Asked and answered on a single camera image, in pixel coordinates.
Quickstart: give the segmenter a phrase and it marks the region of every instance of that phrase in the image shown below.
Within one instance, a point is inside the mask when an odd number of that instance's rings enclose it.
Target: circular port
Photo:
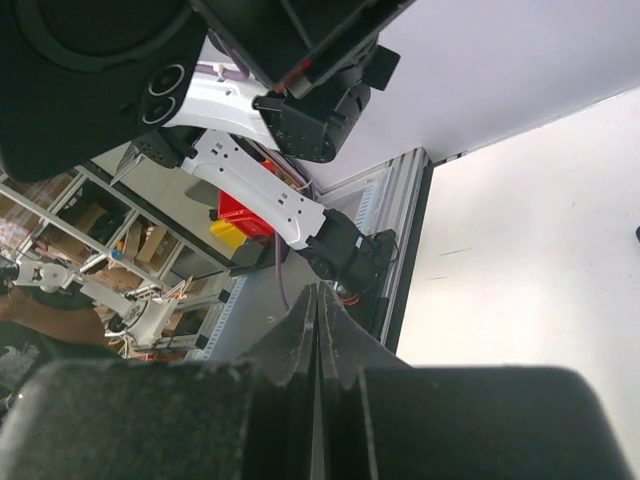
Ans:
[[[160,70],[149,84],[149,93],[154,97],[161,97],[173,92],[184,79],[184,67],[178,63]]]
[[[176,108],[176,99],[166,97],[152,103],[142,116],[142,121],[147,125],[155,125],[168,119]]]

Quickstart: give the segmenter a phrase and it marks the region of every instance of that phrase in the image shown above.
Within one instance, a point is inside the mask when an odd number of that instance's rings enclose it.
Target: yellow bin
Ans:
[[[233,248],[234,250],[241,246],[246,240],[247,236],[231,225],[225,219],[216,220],[211,224],[209,231],[223,243]]]

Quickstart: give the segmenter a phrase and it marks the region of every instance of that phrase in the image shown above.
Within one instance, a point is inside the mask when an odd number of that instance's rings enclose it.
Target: red plastic container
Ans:
[[[263,162],[261,165],[275,173],[271,162]],[[267,222],[222,190],[218,195],[218,218],[224,218],[249,238],[269,238],[273,235],[274,230]]]

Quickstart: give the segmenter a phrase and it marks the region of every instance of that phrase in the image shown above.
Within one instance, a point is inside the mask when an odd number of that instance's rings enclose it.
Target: human arm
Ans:
[[[14,287],[0,296],[0,322],[10,321],[74,345],[102,345],[104,327],[92,309],[62,310],[37,302]]]

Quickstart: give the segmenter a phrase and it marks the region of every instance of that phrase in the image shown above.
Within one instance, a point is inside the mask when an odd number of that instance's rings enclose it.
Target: person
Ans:
[[[45,293],[36,287],[0,286],[0,399],[38,368],[59,357],[83,357],[103,348],[105,330],[90,298]]]

